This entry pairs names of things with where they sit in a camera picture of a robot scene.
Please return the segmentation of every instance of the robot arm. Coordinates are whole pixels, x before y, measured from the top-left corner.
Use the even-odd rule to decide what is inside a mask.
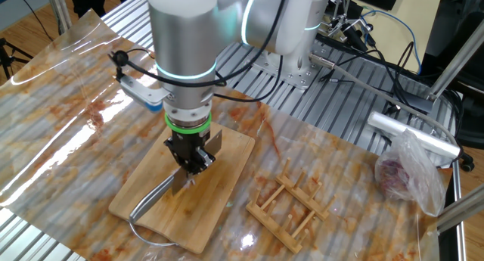
[[[282,55],[296,52],[299,59],[294,63],[300,69],[317,32],[313,26],[321,22],[326,4],[327,0],[149,0],[157,74],[177,84],[162,82],[160,89],[151,90],[128,76],[118,80],[149,110],[158,112],[163,104],[172,129],[165,144],[187,174],[198,174],[215,160],[204,147],[210,137],[211,82],[219,52],[237,41],[262,47],[283,5],[265,49]]]

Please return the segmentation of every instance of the tripod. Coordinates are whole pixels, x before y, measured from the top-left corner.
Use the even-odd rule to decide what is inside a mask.
[[[10,56],[7,54],[4,46],[8,46],[9,48],[12,49],[12,54]],[[30,56],[29,54],[27,54],[25,51],[21,50],[20,48],[18,48],[15,45],[12,45],[10,42],[7,42],[7,40],[5,38],[0,38],[0,65],[3,66],[3,70],[5,72],[5,75],[7,76],[7,79],[10,79],[11,76],[13,76],[13,75],[10,75],[10,73],[8,72],[8,68],[10,67],[10,69],[12,69],[11,65],[14,61],[20,62],[22,64],[26,64],[26,63],[29,62],[28,60],[24,60],[22,58],[15,57],[14,53],[16,51],[18,51],[19,53],[21,53],[25,57],[29,58],[30,60],[33,59],[33,57]]]

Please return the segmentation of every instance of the clear plastic sheet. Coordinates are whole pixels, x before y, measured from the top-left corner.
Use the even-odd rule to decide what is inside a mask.
[[[107,53],[130,48],[138,46],[89,12],[0,88],[0,205],[94,261],[439,259],[435,220],[416,205],[385,199],[374,181],[376,155],[265,104],[219,99],[213,103],[214,122],[254,137],[256,146],[209,243],[200,255],[143,244],[107,209],[166,126],[163,114],[134,103],[114,80]],[[156,71],[144,52],[130,57]],[[319,180],[318,202],[337,196],[325,222],[307,225],[309,235],[297,255],[245,210],[256,188],[262,189],[259,202],[276,190],[274,179],[287,157],[291,179],[308,173],[302,190],[314,190]],[[277,201],[274,219],[281,224],[290,213],[292,229],[309,213],[287,192]]]

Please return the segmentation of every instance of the black wire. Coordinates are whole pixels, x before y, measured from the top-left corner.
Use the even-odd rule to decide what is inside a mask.
[[[358,53],[357,55],[355,55],[354,57],[351,57],[350,59],[348,60],[345,60],[341,63],[338,63],[337,66],[341,66],[343,64],[346,64],[350,61],[353,61],[355,60],[356,58],[358,57],[362,57],[362,56],[365,56],[365,55],[368,55],[370,53],[373,53],[373,52],[376,52],[378,53],[380,59],[382,60],[382,65],[386,68],[386,72],[388,73],[390,79],[392,80],[393,82],[393,85],[394,85],[394,89],[395,89],[395,95],[396,97],[405,105],[409,106],[409,103],[407,101],[407,99],[405,98],[405,96],[403,95],[403,92],[404,92],[404,89],[402,87],[402,85],[400,84],[400,81],[398,81],[396,78],[393,77],[392,75],[392,72],[390,71],[390,69],[388,68],[388,65],[386,64],[386,61],[385,61],[385,57],[383,56],[383,54],[375,47],[374,50],[370,50],[370,51],[366,51],[366,52],[362,52],[362,53]],[[325,76],[323,76],[321,79],[328,79],[330,77],[332,77],[332,75],[334,74],[334,70],[330,71],[328,74],[326,74]]]
[[[213,81],[210,81],[210,82],[196,82],[196,83],[179,82],[179,81],[175,81],[175,80],[171,80],[171,79],[166,79],[162,76],[158,76],[158,75],[155,75],[153,73],[150,73],[146,69],[139,67],[138,65],[132,63],[131,61],[127,61],[126,64],[128,66],[130,66],[131,68],[133,68],[134,70],[137,70],[138,72],[141,72],[145,75],[148,75],[148,76],[150,76],[154,79],[157,79],[161,82],[168,83],[168,84],[175,85],[175,86],[180,86],[180,87],[192,87],[192,88],[208,87],[208,86],[212,86],[212,85],[217,85],[217,84],[222,83],[222,82],[226,82],[227,80],[229,80],[229,79],[231,79],[235,76],[238,76],[241,73],[243,73],[244,71],[246,71],[247,69],[249,69],[256,62],[256,60],[260,57],[260,55],[264,52],[265,48],[267,47],[267,45],[271,41],[271,38],[272,38],[272,35],[274,34],[276,26],[278,25],[279,18],[281,17],[282,10],[283,10],[285,2],[286,2],[286,0],[281,0],[281,3],[279,4],[279,9],[278,9],[278,12],[276,13],[274,23],[272,24],[271,30],[269,31],[267,38],[265,39],[264,43],[262,44],[262,47],[259,49],[257,54],[252,58],[252,60],[250,60],[248,64],[246,64],[245,66],[243,66],[239,70],[233,72],[230,75],[224,76],[220,79],[216,79],[216,80],[213,80]]]
[[[27,0],[23,0],[23,1],[25,2],[25,4],[27,4],[27,6],[29,6],[29,9],[33,13],[33,16],[36,17],[37,21],[40,23],[40,26],[44,30],[45,35],[47,35],[47,37],[51,40],[51,42],[53,42],[54,40],[48,35],[47,30],[45,30],[44,25],[42,24],[42,22],[40,21],[40,19],[37,17],[37,14],[33,11],[32,7],[30,7],[30,5],[27,2]]]
[[[152,59],[154,59],[154,57],[151,54],[151,52],[149,50],[147,50],[146,48],[133,48],[133,49],[129,49],[126,53],[133,52],[133,51],[143,51],[143,52],[146,52],[146,54],[148,54],[149,57],[151,57]]]
[[[395,95],[396,97],[405,105],[410,106],[410,104],[408,103],[407,99],[405,98],[405,96],[403,95],[403,92],[404,92],[404,89],[402,87],[402,85],[400,84],[400,81],[398,81],[395,77],[393,77],[392,75],[392,72],[390,71],[390,68],[388,68],[388,65],[386,64],[386,60],[385,60],[385,57],[383,56],[383,54],[380,52],[380,50],[378,50],[376,47],[375,49],[377,50],[377,54],[378,56],[380,57],[380,59],[382,60],[383,62],[383,65],[386,69],[386,72],[388,73],[388,76],[390,77],[390,79],[393,81],[393,88],[395,89]]]
[[[403,54],[400,57],[399,63],[397,64],[397,66],[399,66],[400,69],[398,70],[398,72],[397,72],[397,70],[395,70],[395,79],[396,80],[399,80],[400,74],[405,69],[405,65],[407,65],[408,59],[410,58],[413,49],[414,49],[414,42],[410,42],[407,45],[407,48],[403,51]],[[400,66],[400,63],[402,62],[405,55],[407,55],[407,57],[406,57],[405,61],[403,62],[403,64]]]
[[[271,91],[269,91],[267,94],[263,95],[262,97],[260,97],[260,98],[254,98],[254,99],[242,99],[242,98],[233,98],[233,97],[229,97],[229,96],[226,96],[226,95],[219,95],[219,94],[213,94],[213,95],[216,96],[216,97],[218,97],[218,98],[224,98],[224,99],[228,99],[228,100],[236,101],[236,102],[248,102],[248,103],[251,103],[251,102],[263,101],[269,95],[271,95],[275,91],[275,89],[278,87],[278,85],[279,85],[279,79],[281,78],[281,72],[282,72],[282,61],[283,61],[283,58],[284,57],[281,55],[281,59],[279,60],[278,77],[275,80],[274,86],[272,86]]]
[[[344,79],[338,79],[338,81],[337,81],[337,82],[335,82],[335,83],[338,83],[338,82],[350,82],[350,83],[355,83],[355,82],[353,82],[353,81],[351,81],[351,80],[344,80]],[[385,93],[387,93],[387,94],[389,94],[389,95],[393,95],[393,93],[392,93],[391,91],[387,91],[387,90],[384,90],[384,89],[382,89],[382,88],[378,88],[378,87],[374,87],[374,86],[371,86],[371,87],[375,88],[375,89],[376,89],[376,90],[378,90],[378,91],[382,91],[382,92],[385,92]]]

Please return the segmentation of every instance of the green ring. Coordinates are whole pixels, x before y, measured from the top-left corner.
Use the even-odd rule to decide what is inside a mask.
[[[172,129],[173,131],[181,134],[195,134],[198,132],[202,132],[206,130],[208,127],[210,127],[210,123],[212,122],[212,113],[209,113],[209,119],[205,121],[205,123],[202,126],[199,126],[198,128],[195,129],[183,129],[180,127],[177,127],[175,124],[173,124],[169,119],[168,116],[165,113],[165,122],[166,125]]]

